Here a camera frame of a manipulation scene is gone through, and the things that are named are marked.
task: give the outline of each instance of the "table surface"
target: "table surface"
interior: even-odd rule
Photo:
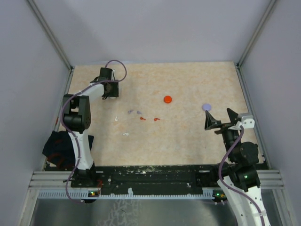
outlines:
[[[76,66],[69,93],[88,86],[99,76],[101,66]],[[237,113],[247,112],[233,62],[126,67],[128,74],[119,84],[119,97],[90,103],[89,134],[95,137],[91,150],[95,165],[219,163],[226,153],[222,136],[204,130],[202,105],[209,103],[210,113],[222,122],[229,122],[228,107]],[[109,68],[115,69],[116,79],[124,76],[121,65],[110,64]],[[173,98],[169,104],[163,101],[166,95]],[[253,129],[245,131],[242,141],[257,143]]]

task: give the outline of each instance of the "small purple piece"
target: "small purple piece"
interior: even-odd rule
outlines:
[[[204,104],[202,106],[203,111],[210,111],[211,110],[211,105],[210,104]]]

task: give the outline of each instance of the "dark fabric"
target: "dark fabric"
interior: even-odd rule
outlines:
[[[89,147],[92,148],[94,136],[88,135]],[[43,155],[47,161],[56,165],[59,169],[69,169],[75,165],[75,155],[71,138],[67,131],[52,131],[46,142]]]

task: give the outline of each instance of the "red circle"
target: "red circle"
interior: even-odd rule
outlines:
[[[167,103],[167,104],[169,104],[170,102],[172,102],[172,98],[171,98],[171,96],[166,96],[166,97],[164,97],[164,102],[165,103]]]

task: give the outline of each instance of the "purple cable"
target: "purple cable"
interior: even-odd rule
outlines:
[[[84,88],[81,92],[78,92],[78,93],[74,94],[72,97],[70,97],[70,98],[63,104],[62,109],[61,109],[61,113],[60,113],[60,115],[61,115],[61,124],[62,124],[62,126],[63,126],[68,132],[70,132],[70,133],[75,137],[75,142],[76,142],[76,146],[77,146],[77,149],[78,149],[78,160],[77,160],[77,162],[76,162],[76,164],[75,164],[73,170],[71,171],[70,175],[68,176],[68,179],[67,179],[67,181],[66,181],[66,186],[65,186],[66,195],[67,195],[68,199],[71,200],[71,201],[74,202],[74,203],[80,203],[80,204],[83,203],[82,201],[79,202],[79,201],[73,200],[73,199],[70,197],[69,193],[68,193],[68,183],[69,183],[69,181],[71,180],[71,178],[72,178],[72,176],[73,176],[73,174],[74,174],[76,168],[77,168],[78,165],[79,165],[79,161],[80,161],[80,157],[81,157],[81,156],[80,156],[80,147],[79,147],[79,141],[78,141],[78,139],[77,139],[75,133],[74,133],[71,129],[69,129],[69,128],[65,125],[64,121],[62,120],[62,119],[63,119],[63,113],[64,113],[64,110],[65,110],[67,104],[68,104],[72,99],[74,99],[74,98],[77,97],[78,95],[84,93],[85,91],[87,91],[87,90],[90,89],[91,87],[93,87],[93,86],[95,86],[95,85],[98,85],[98,84],[100,84],[100,83],[105,83],[105,82],[121,82],[121,81],[123,81],[123,80],[126,78],[126,76],[127,76],[127,68],[126,68],[126,66],[125,66],[121,61],[119,61],[119,60],[110,60],[110,61],[105,65],[105,67],[107,67],[108,64],[109,64],[110,62],[112,62],[112,61],[116,61],[116,62],[121,63],[122,66],[123,66],[124,69],[125,69],[125,72],[126,72],[126,73],[125,73],[125,76],[124,76],[121,80],[113,80],[113,81],[112,81],[112,80],[104,80],[104,81],[99,81],[99,82],[93,83],[93,84],[89,85],[88,87]]]
[[[260,210],[260,208],[259,208],[259,206],[257,205],[257,203],[256,203],[251,197],[249,197],[248,195],[242,193],[241,191],[238,191],[238,190],[236,190],[236,189],[230,187],[229,185],[227,185],[227,184],[224,182],[224,180],[223,180],[223,178],[222,178],[222,166],[223,166],[223,164],[225,163],[226,159],[228,158],[229,154],[233,151],[234,147],[235,147],[235,146],[238,144],[238,142],[241,140],[241,138],[243,137],[243,134],[244,134],[244,132],[245,132],[245,129],[243,128],[243,126],[240,126],[240,128],[241,128],[240,135],[239,135],[238,138],[235,140],[235,142],[232,144],[232,146],[229,148],[229,150],[227,151],[227,153],[225,154],[225,156],[223,157],[223,159],[222,159],[222,161],[221,161],[221,163],[220,163],[220,166],[219,166],[219,168],[218,168],[218,177],[219,177],[219,179],[221,180],[221,183],[222,183],[223,185],[226,186],[226,188],[228,188],[228,189],[230,189],[230,190],[232,190],[232,191],[234,191],[234,192],[236,192],[236,193],[242,195],[243,197],[247,198],[248,200],[250,200],[250,202],[253,203],[254,206],[256,207],[258,213],[261,214],[262,211]],[[262,215],[260,216],[260,219],[261,219],[262,226],[265,226],[264,218],[263,218]]]

